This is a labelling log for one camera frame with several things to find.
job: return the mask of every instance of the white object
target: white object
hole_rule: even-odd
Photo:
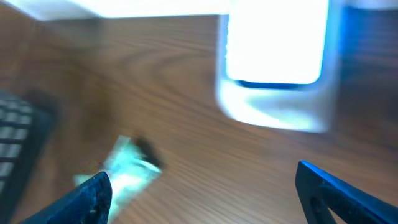
[[[226,14],[230,0],[3,0],[40,21]]]
[[[338,86],[341,10],[334,0],[235,1],[229,17],[220,17],[216,92],[222,110],[249,124],[326,131]],[[247,88],[237,80],[296,88]]]

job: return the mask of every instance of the black object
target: black object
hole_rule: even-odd
[[[55,111],[0,92],[0,223],[9,223],[55,124]]]
[[[309,224],[335,224],[329,208],[348,224],[398,223],[398,208],[300,161],[296,189]]]
[[[111,200],[111,182],[100,172],[22,223],[107,224]]]

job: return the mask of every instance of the wooden desk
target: wooden desk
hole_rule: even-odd
[[[167,168],[115,223],[305,223],[294,185],[301,159],[398,205],[398,12],[351,11],[339,109],[326,134],[220,112],[216,16],[86,22],[95,35],[71,42],[0,13],[0,59],[9,60],[0,63],[1,86],[19,95],[38,88],[61,105],[15,222],[71,190],[73,175],[98,170],[120,134],[137,133]]]

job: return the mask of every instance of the black keyboard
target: black keyboard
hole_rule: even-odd
[[[55,121],[33,102],[0,92],[0,223],[9,223]]]

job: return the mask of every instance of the desk surface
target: desk surface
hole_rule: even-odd
[[[88,35],[69,32],[74,41],[5,7],[0,17],[0,86],[60,103],[14,222],[71,190],[75,174],[97,171],[120,134],[138,133],[167,168],[115,223],[305,223],[294,185],[301,159],[398,205],[398,12],[350,12],[326,134],[221,113],[216,16],[86,21]]]

